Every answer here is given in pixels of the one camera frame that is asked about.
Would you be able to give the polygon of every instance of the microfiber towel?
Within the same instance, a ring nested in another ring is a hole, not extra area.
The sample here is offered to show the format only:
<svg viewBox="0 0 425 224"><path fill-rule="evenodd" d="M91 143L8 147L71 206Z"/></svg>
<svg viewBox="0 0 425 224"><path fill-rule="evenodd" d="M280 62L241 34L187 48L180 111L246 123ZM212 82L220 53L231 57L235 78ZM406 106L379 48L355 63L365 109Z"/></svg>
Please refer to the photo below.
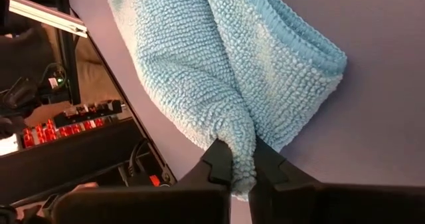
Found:
<svg viewBox="0 0 425 224"><path fill-rule="evenodd" d="M229 145L243 199L256 135L280 151L342 79L344 52L281 0L109 3L149 97L194 144Z"/></svg>

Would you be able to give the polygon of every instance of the light blue towel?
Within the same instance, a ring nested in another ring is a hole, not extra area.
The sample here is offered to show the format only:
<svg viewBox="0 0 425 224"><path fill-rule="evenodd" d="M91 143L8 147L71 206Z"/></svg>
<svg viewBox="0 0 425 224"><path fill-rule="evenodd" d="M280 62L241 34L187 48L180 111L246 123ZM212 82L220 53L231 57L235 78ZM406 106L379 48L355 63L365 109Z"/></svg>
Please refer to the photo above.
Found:
<svg viewBox="0 0 425 224"><path fill-rule="evenodd" d="M342 79L345 54L280 0L109 1L160 111L204 150L230 146L239 197L256 135L281 150Z"/></svg>

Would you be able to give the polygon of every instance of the towel fold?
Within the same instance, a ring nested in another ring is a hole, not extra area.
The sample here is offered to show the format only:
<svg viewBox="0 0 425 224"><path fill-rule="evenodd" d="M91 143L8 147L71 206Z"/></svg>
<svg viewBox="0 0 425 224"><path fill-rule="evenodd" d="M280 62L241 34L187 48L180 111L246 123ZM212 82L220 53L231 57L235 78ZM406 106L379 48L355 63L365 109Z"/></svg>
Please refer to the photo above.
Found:
<svg viewBox="0 0 425 224"><path fill-rule="evenodd" d="M194 144L229 145L243 199L255 136L281 150L342 79L345 54L281 0L109 2L149 97Z"/></svg>

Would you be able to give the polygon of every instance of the terry cloth fabric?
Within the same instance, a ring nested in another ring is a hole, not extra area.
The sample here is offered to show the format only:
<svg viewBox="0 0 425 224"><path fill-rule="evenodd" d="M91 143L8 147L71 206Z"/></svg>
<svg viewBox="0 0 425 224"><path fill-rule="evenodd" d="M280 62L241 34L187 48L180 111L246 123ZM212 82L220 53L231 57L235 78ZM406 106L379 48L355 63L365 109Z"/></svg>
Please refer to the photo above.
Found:
<svg viewBox="0 0 425 224"><path fill-rule="evenodd" d="M233 153L255 184L256 135L279 151L342 78L346 56L281 0L109 0L137 75L194 144Z"/></svg>

